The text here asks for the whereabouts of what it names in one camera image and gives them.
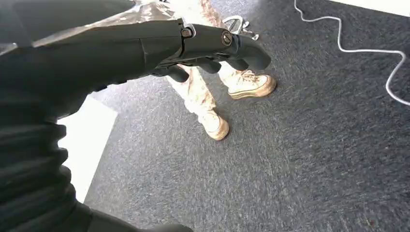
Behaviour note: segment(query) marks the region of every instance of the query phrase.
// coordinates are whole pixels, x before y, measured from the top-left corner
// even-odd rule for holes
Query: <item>white sneaker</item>
[[[228,94],[233,99],[264,97],[276,88],[274,78],[269,75],[256,76],[251,70],[236,71],[232,78],[237,78],[237,82],[228,89]]]
[[[198,115],[198,121],[204,126],[206,133],[217,141],[225,138],[229,132],[228,122],[223,120],[213,110],[208,110]]]

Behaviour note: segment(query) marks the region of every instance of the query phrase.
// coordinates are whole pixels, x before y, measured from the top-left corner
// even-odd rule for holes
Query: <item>camouflage pants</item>
[[[210,0],[168,0],[172,7],[174,7],[188,23],[202,24],[207,26],[225,28],[222,23],[220,14],[211,6]],[[228,63],[222,62],[222,68],[218,75],[221,81],[230,86],[236,83],[233,80],[232,74],[236,71]],[[171,86],[185,101],[186,108],[197,115],[204,111],[215,108],[216,103],[211,92],[206,87],[206,84],[196,67],[182,66],[187,73],[189,79],[184,83],[174,81],[167,77]]]

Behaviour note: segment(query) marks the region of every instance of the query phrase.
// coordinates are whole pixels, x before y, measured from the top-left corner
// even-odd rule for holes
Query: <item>metal object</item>
[[[258,40],[258,39],[259,39],[259,34],[255,34],[253,31],[250,31],[250,30],[248,30],[248,29],[246,29],[246,28],[244,28],[244,29],[242,30],[242,32],[244,32],[244,33],[246,33],[247,35],[251,36],[251,38],[252,38],[253,40]]]
[[[190,38],[190,37],[192,37],[192,30],[189,29],[189,28],[184,28],[184,29],[182,29],[182,31],[181,31],[181,35],[182,35],[182,37],[184,37],[184,38]]]
[[[245,29],[249,27],[249,21],[244,22],[244,24],[242,25],[242,28]]]
[[[245,33],[248,36],[250,36],[253,40],[258,40],[259,39],[259,34],[254,33],[253,31],[247,29],[250,26],[250,22],[249,21],[245,21],[243,19],[243,17],[239,16],[239,15],[234,15],[231,17],[228,17],[224,20],[222,20],[222,22],[224,24],[227,24],[229,21],[233,21],[231,25],[228,26],[228,30],[233,33],[233,34],[240,34],[240,33]],[[239,24],[238,29],[234,30],[234,27],[236,24]]]
[[[222,32],[222,43],[225,46],[230,46],[232,44],[232,34],[227,30]]]

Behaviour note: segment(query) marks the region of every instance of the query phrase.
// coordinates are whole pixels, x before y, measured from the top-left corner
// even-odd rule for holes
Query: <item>cable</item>
[[[396,65],[396,67],[393,69],[392,73],[390,74],[389,78],[387,79],[386,82],[386,91],[387,93],[396,101],[408,105],[410,106],[410,102],[405,101],[401,98],[399,98],[398,96],[396,96],[392,90],[390,89],[390,84],[392,82],[393,77],[395,76],[397,70],[400,69],[400,67],[403,65],[403,63],[406,61],[406,54],[404,54],[404,52],[402,51],[395,51],[395,50],[379,50],[379,49],[355,49],[355,50],[346,50],[342,47],[342,45],[340,44],[340,35],[342,33],[342,20],[340,18],[337,17],[333,17],[333,16],[324,16],[324,17],[320,17],[320,18],[315,18],[315,19],[305,19],[303,18],[303,11],[301,9],[299,9],[296,6],[296,0],[294,0],[294,8],[300,13],[300,18],[302,19],[302,21],[304,22],[308,22],[308,23],[312,23],[312,22],[316,22],[316,21],[320,21],[322,19],[334,19],[336,21],[339,22],[339,32],[337,34],[337,45],[339,47],[339,49],[342,52],[347,52],[347,53],[358,53],[358,52],[373,52],[373,53],[393,53],[393,54],[399,54],[401,55],[402,59],[401,61]]]

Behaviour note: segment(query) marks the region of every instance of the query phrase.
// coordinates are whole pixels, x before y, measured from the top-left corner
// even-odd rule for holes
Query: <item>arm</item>
[[[213,72],[222,60],[244,69],[270,62],[253,42],[223,29],[193,25],[190,36],[182,29],[180,20],[97,28],[0,56],[0,231],[143,231],[75,199],[70,170],[61,165],[68,152],[57,145],[65,127],[56,121],[75,113],[92,91],[173,74],[176,64]],[[185,231],[191,230],[167,228]]]

